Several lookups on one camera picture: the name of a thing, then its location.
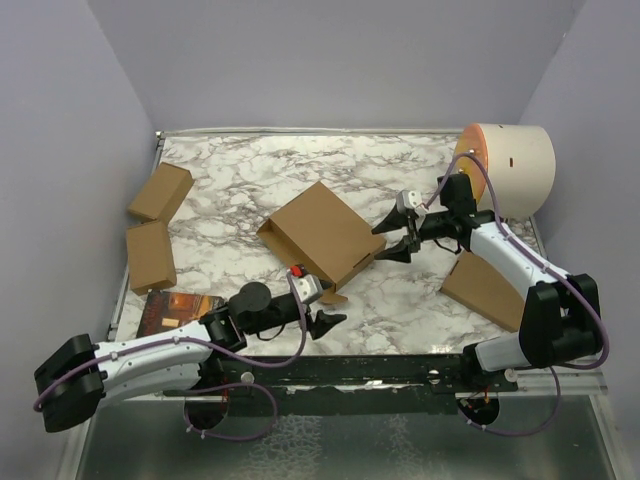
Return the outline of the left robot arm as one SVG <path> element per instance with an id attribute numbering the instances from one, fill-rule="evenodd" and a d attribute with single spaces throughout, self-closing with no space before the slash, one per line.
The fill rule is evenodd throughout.
<path id="1" fill-rule="evenodd" d="M 288 293 L 273 296 L 265 284 L 250 282 L 211 313 L 164 333 L 120 343 L 73 336 L 35 370 L 33 409 L 46 432 L 58 433 L 117 401 L 164 391 L 210 394 L 221 380 L 210 361 L 259 364 L 240 353 L 247 337 L 296 323 L 303 339 L 317 340 L 345 321 L 344 314 L 311 311 L 324 286 L 313 275 L 293 278 Z"/>

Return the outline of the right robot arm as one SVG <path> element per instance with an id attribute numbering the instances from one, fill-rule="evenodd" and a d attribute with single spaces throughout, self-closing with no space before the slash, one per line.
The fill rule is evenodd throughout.
<path id="1" fill-rule="evenodd" d="M 442 209 L 434 213 L 426 210 L 419 192 L 397 194 L 392 210 L 372 231 L 407 232 L 375 257 L 408 263 L 423 242 L 451 239 L 491 265 L 523 299 L 517 332 L 464 348 L 459 378 L 467 389 L 483 390 L 496 371 L 566 365 L 604 350 L 598 290 L 589 275 L 554 270 L 493 211 L 478 210 L 468 175 L 441 176 L 438 187 Z"/>

